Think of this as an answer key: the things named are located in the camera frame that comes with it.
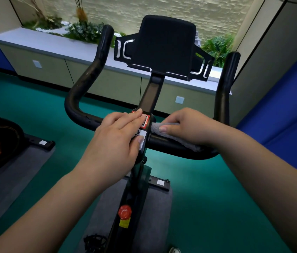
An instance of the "wall outlet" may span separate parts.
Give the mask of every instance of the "wall outlet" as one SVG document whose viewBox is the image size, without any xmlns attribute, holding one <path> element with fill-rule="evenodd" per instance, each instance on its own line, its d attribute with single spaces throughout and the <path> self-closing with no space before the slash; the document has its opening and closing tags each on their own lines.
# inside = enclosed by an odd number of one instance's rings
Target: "wall outlet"
<svg viewBox="0 0 297 253">
<path fill-rule="evenodd" d="M 39 61 L 37 61 L 37 60 L 33 60 L 33 62 L 34 62 L 34 65 L 35 65 L 37 68 L 42 68 L 41 63 L 40 63 Z"/>
<path fill-rule="evenodd" d="M 184 97 L 179 97 L 179 96 L 176 96 L 176 103 L 178 104 L 182 104 L 184 102 Z"/>
</svg>

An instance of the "fingernail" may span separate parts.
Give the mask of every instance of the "fingernail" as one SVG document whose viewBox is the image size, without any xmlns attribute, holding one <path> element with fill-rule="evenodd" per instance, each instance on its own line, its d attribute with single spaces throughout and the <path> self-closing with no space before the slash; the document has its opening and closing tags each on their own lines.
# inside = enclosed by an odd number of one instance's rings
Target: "fingernail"
<svg viewBox="0 0 297 253">
<path fill-rule="evenodd" d="M 144 136 L 138 136 L 138 142 L 139 142 L 139 144 L 140 144 L 141 142 L 143 142 L 143 140 L 144 140 Z"/>
<path fill-rule="evenodd" d="M 159 131 L 160 132 L 167 132 L 167 127 L 166 126 L 160 126 Z"/>
</svg>

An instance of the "forearm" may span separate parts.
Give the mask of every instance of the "forearm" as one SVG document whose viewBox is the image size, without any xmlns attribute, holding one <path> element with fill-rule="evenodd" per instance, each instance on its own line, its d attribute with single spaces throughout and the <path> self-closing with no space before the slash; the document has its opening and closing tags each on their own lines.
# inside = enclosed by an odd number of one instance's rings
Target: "forearm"
<svg viewBox="0 0 297 253">
<path fill-rule="evenodd" d="M 297 251 L 297 170 L 235 128 L 222 127 L 214 145 L 281 237 Z"/>
<path fill-rule="evenodd" d="M 75 170 L 0 236 L 0 252 L 55 252 L 101 189 Z"/>
</svg>

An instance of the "white ledge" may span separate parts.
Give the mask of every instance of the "white ledge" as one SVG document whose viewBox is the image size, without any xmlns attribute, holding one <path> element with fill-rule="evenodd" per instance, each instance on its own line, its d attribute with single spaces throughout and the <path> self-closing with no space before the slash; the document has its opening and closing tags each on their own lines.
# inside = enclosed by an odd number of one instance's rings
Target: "white ledge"
<svg viewBox="0 0 297 253">
<path fill-rule="evenodd" d="M 91 64 L 95 58 L 97 45 L 66 37 L 51 35 L 25 28 L 17 28 L 0 34 L 0 43 L 31 50 L 49 56 Z M 114 49 L 110 48 L 105 68 L 134 76 L 150 78 L 149 72 L 127 67 L 127 64 L 113 60 Z M 208 81 L 185 81 L 166 76 L 164 82 L 180 87 L 215 94 L 222 68 L 213 67 Z"/>
</svg>

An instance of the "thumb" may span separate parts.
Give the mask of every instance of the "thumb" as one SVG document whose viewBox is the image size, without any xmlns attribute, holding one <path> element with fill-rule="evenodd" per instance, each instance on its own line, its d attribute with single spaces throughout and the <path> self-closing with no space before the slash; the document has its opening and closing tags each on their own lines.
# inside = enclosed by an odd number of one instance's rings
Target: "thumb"
<svg viewBox="0 0 297 253">
<path fill-rule="evenodd" d="M 136 159 L 139 152 L 139 147 L 142 141 L 144 140 L 144 136 L 136 136 L 130 143 L 130 157 L 132 159 Z"/>
<path fill-rule="evenodd" d="M 171 136 L 181 137 L 180 125 L 162 125 L 159 127 L 159 132 L 166 133 Z"/>
</svg>

